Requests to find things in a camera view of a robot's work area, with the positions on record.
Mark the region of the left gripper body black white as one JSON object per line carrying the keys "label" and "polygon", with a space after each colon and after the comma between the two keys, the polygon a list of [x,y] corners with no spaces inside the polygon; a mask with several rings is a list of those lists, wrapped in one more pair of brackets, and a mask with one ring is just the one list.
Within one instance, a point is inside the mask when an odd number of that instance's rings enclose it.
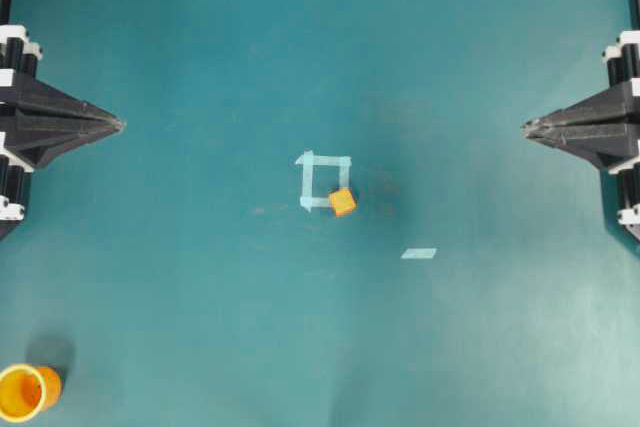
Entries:
{"label": "left gripper body black white", "polygon": [[42,49],[30,41],[22,25],[1,26],[1,220],[23,221],[29,202],[32,161],[9,146],[17,132],[17,107],[13,105],[19,75],[35,76]]}

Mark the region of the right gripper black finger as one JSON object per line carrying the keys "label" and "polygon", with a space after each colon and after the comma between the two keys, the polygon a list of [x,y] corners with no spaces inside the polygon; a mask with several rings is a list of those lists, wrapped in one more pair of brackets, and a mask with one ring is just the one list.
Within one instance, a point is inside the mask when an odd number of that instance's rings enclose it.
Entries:
{"label": "right gripper black finger", "polygon": [[525,133],[541,128],[572,127],[639,120],[639,83],[621,82],[570,107],[534,118]]}
{"label": "right gripper black finger", "polygon": [[635,124],[549,126],[528,122],[522,130],[526,139],[579,157],[601,171],[617,173],[639,162],[639,126]]}

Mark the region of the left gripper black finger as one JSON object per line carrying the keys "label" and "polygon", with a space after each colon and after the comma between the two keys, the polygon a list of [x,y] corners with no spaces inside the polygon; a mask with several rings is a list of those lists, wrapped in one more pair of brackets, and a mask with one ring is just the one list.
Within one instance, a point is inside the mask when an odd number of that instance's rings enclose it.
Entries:
{"label": "left gripper black finger", "polygon": [[2,121],[1,166],[43,169],[67,152],[122,130],[119,121]]}
{"label": "left gripper black finger", "polygon": [[124,123],[110,112],[21,72],[1,73],[1,102],[40,115],[95,120],[115,128],[124,127]]}

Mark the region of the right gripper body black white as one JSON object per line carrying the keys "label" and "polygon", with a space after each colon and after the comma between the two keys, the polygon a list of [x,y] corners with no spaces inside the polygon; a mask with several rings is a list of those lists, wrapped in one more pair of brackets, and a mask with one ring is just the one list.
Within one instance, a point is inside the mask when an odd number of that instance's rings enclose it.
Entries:
{"label": "right gripper body black white", "polygon": [[[611,87],[629,84],[632,95],[639,97],[639,31],[619,34],[616,43],[603,54]],[[631,133],[631,154],[616,161],[608,172],[616,178],[618,189],[617,221],[620,225],[639,224],[639,133]]]}

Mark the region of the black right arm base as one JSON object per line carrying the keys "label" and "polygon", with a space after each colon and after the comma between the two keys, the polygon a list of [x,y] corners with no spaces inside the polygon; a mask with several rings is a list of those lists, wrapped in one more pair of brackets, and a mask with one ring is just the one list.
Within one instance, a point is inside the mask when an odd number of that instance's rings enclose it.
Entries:
{"label": "black right arm base", "polygon": [[619,240],[639,244],[639,172],[625,169],[601,175],[605,226]]}

